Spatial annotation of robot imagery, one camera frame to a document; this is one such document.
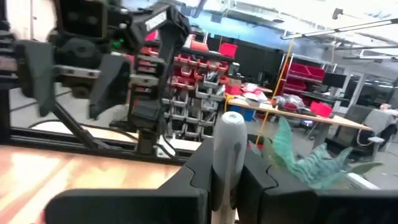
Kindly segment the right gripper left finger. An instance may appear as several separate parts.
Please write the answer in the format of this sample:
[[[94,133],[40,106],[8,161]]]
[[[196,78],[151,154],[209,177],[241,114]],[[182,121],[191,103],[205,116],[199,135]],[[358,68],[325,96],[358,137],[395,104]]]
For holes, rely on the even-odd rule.
[[[210,224],[213,140],[158,189],[70,189],[44,209],[45,224]]]

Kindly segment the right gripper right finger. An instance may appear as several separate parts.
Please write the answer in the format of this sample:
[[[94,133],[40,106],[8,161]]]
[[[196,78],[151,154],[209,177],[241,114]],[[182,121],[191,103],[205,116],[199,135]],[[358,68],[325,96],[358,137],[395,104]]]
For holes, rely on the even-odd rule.
[[[398,224],[398,190],[315,190],[246,151],[240,224]]]

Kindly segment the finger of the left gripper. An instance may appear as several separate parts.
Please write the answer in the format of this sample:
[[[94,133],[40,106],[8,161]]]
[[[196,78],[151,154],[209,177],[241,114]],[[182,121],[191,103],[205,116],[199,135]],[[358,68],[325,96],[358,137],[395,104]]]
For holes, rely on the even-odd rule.
[[[17,40],[13,50],[17,62],[16,75],[23,95],[35,99],[39,115],[47,116],[55,108],[53,45],[34,40]]]
[[[90,119],[98,119],[101,113],[125,102],[131,74],[130,61],[122,55],[106,54],[99,71],[89,97]]]

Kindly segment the silver grey pen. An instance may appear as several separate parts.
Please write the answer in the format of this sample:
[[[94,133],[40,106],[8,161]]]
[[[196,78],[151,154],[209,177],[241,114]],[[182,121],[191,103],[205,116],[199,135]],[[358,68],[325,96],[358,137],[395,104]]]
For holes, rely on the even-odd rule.
[[[234,224],[238,184],[247,149],[244,118],[229,111],[216,122],[213,139],[211,224]]]

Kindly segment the grey office chair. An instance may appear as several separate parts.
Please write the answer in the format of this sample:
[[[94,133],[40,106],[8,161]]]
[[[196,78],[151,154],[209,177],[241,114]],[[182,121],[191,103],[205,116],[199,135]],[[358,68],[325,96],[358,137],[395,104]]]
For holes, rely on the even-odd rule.
[[[380,145],[384,140],[380,138],[378,134],[384,129],[386,121],[387,114],[383,113],[380,109],[374,109],[367,115],[367,117],[363,121],[363,125],[371,128],[372,131],[358,131],[356,137],[357,145],[362,147],[370,146],[372,149],[371,156],[368,159],[369,161],[373,161],[375,159],[377,152],[385,150],[385,147],[382,149],[380,148]]]

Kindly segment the green plant in white pot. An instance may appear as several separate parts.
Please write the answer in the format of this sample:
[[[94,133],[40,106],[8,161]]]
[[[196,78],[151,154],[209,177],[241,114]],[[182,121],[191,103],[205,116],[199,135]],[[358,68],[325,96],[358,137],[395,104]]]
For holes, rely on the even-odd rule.
[[[264,141],[262,158],[289,171],[296,179],[313,189],[329,189],[349,173],[362,175],[383,165],[381,162],[365,162],[352,167],[348,160],[352,147],[347,147],[331,158],[326,143],[317,146],[307,157],[297,159],[294,156],[290,124],[285,118],[280,118],[278,125],[274,138]]]

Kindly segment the rack of small parts bins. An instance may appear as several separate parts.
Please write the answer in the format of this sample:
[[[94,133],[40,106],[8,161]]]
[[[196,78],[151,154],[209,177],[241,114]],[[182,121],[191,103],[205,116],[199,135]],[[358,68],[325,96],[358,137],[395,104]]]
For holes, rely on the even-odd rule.
[[[193,32],[174,58],[162,97],[159,129],[167,137],[200,141],[213,136],[233,59],[208,47],[208,34]]]

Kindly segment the wooden workbench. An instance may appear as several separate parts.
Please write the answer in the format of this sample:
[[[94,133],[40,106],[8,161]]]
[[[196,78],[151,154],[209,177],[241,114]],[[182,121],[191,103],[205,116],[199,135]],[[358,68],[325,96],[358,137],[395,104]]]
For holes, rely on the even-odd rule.
[[[325,142],[325,139],[328,136],[328,132],[329,132],[331,125],[339,125],[339,126],[344,126],[344,127],[348,127],[348,128],[372,131],[371,128],[369,128],[365,125],[356,123],[354,121],[351,121],[349,119],[346,119],[346,118],[338,116],[338,115],[335,115],[333,118],[324,118],[321,116],[307,116],[307,115],[298,114],[298,113],[281,111],[277,107],[273,108],[271,105],[264,104],[264,103],[260,103],[258,106],[250,105],[245,100],[242,100],[239,98],[235,98],[232,100],[226,100],[226,103],[228,105],[235,105],[235,106],[240,106],[242,108],[252,109],[252,110],[256,110],[256,111],[263,111],[263,112],[271,113],[271,114],[277,114],[279,116],[287,116],[287,117],[291,117],[291,118],[300,118],[300,119],[309,119],[309,120],[316,121],[316,122],[320,123],[318,125],[320,128],[320,134],[314,139],[313,148],[315,148],[316,146]]]

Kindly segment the red storage bin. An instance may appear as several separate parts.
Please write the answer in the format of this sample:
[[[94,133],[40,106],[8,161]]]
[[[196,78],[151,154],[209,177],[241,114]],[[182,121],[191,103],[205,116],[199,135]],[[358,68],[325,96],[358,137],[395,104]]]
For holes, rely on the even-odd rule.
[[[332,113],[332,108],[330,106],[316,101],[311,102],[310,110],[316,115],[324,118],[329,118]]]
[[[221,55],[224,55],[225,57],[234,58],[237,48],[238,48],[237,45],[229,44],[229,43],[222,43],[219,48],[219,53]]]

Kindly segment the person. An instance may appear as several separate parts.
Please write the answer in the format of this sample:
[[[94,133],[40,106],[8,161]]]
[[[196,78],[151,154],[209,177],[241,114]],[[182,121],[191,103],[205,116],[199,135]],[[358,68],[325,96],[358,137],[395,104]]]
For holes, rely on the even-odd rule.
[[[387,114],[387,121],[384,129],[378,134],[384,141],[380,148],[384,148],[390,140],[391,136],[398,132],[398,108],[393,108],[391,105],[384,103],[380,106],[380,110]]]

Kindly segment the blue storage box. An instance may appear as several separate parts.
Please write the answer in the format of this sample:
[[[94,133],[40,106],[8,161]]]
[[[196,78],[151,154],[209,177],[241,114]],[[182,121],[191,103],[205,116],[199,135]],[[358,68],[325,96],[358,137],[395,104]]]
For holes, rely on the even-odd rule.
[[[231,105],[230,110],[240,113],[243,116],[245,121],[252,121],[252,119],[254,117],[254,113],[256,112],[253,109],[244,108],[244,107],[236,106],[236,105]]]

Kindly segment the shelf with large red bins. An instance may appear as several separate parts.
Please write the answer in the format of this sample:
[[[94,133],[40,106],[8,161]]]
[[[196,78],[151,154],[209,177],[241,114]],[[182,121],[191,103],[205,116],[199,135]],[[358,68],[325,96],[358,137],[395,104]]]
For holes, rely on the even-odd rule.
[[[343,98],[346,75],[336,63],[302,55],[284,55],[280,66],[276,95],[296,95],[305,105],[322,102],[330,106],[347,102]]]

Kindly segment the black aluminium table frame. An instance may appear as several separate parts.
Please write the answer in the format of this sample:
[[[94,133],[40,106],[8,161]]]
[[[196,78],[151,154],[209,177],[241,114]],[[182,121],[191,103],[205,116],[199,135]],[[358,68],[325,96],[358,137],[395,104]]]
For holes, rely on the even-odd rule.
[[[155,154],[146,155],[140,153],[136,149],[136,142],[95,138],[87,130],[79,126],[60,104],[57,105],[56,115],[60,122],[72,132],[71,134],[29,128],[13,128],[10,119],[9,90],[18,87],[19,81],[17,78],[0,75],[0,146],[15,145],[172,165],[186,163],[195,153],[191,149],[173,146],[172,149],[175,151],[175,156],[168,159]]]

